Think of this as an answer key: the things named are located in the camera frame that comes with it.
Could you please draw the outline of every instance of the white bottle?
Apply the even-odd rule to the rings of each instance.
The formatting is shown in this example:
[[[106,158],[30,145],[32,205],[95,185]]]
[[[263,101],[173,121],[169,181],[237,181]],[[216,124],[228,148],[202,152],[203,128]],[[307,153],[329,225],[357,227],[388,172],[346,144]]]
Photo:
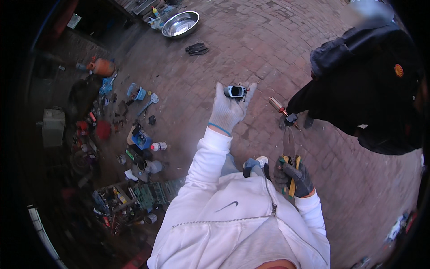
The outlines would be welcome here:
[[[165,142],[155,142],[152,143],[151,149],[153,151],[165,150],[167,148],[167,144]]]

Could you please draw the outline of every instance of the blue container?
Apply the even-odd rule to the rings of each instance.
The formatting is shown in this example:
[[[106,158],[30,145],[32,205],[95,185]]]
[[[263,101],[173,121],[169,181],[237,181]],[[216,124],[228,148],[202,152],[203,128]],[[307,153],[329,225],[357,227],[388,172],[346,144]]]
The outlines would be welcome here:
[[[152,138],[144,130],[140,130],[135,136],[132,136],[132,141],[142,150],[151,147],[152,144]]]
[[[135,97],[135,100],[143,100],[143,98],[145,98],[145,95],[146,95],[146,90],[144,90],[144,89],[142,89],[142,87],[140,87],[139,93]]]

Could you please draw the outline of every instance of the sandal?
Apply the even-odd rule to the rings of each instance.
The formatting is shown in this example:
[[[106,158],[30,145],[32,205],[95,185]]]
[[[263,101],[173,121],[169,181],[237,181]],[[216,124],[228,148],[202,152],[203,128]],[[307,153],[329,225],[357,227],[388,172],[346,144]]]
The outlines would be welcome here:
[[[208,51],[209,51],[209,48],[203,47],[203,48],[200,48],[200,49],[189,51],[188,54],[189,55],[202,55],[202,54],[205,54]]]
[[[205,46],[205,44],[204,44],[204,43],[197,43],[197,44],[194,44],[194,45],[192,45],[192,46],[188,46],[188,47],[186,47],[186,48],[185,48],[185,51],[186,51],[186,52],[189,52],[190,50],[199,49],[199,48],[202,48],[202,47],[204,47],[204,46]]]

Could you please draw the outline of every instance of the orange gas cylinder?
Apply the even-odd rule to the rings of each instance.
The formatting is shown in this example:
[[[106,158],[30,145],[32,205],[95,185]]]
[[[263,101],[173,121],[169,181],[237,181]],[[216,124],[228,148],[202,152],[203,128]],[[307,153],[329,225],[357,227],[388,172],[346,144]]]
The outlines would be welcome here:
[[[94,74],[111,77],[115,71],[115,63],[106,59],[98,58],[96,62],[91,62],[86,67],[88,70],[92,70]]]

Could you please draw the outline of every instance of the nike logo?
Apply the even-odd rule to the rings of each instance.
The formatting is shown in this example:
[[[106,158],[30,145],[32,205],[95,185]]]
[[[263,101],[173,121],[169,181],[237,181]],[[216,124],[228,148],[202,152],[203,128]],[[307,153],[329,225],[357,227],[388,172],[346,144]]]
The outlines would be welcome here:
[[[236,204],[236,207],[237,207],[237,206],[239,205],[239,202],[238,202],[238,201],[233,201],[233,202],[229,203],[228,205],[226,205],[225,207],[221,208],[220,210],[215,211],[214,213],[216,213],[216,212],[218,212],[218,211],[221,211],[221,210],[223,210],[224,208],[226,208],[226,207],[228,207],[228,206],[231,206],[232,204]]]

